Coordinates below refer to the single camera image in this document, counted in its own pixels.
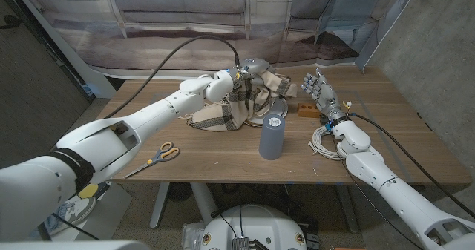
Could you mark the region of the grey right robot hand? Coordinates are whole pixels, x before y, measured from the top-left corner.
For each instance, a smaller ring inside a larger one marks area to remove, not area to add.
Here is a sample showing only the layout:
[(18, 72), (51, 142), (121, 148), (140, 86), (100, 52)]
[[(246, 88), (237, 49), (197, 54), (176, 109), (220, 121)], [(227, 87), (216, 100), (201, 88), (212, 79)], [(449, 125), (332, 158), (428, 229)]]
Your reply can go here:
[(304, 83), (301, 89), (311, 96), (316, 103), (317, 109), (319, 109), (329, 121), (340, 121), (346, 118), (346, 114), (341, 109), (341, 103), (339, 102), (336, 92), (318, 68), (315, 69), (315, 75), (308, 73), (304, 77)]

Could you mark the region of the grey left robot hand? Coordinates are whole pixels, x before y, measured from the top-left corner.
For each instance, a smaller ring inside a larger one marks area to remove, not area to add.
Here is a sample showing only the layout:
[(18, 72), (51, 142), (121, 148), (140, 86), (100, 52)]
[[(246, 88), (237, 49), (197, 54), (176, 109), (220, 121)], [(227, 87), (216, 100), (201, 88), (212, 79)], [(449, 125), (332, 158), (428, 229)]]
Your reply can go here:
[(253, 85), (263, 85), (263, 74), (271, 72), (275, 74), (275, 69), (264, 59), (244, 59), (237, 65), (237, 71), (230, 73), (233, 76), (233, 83), (240, 85), (241, 82), (249, 80)]

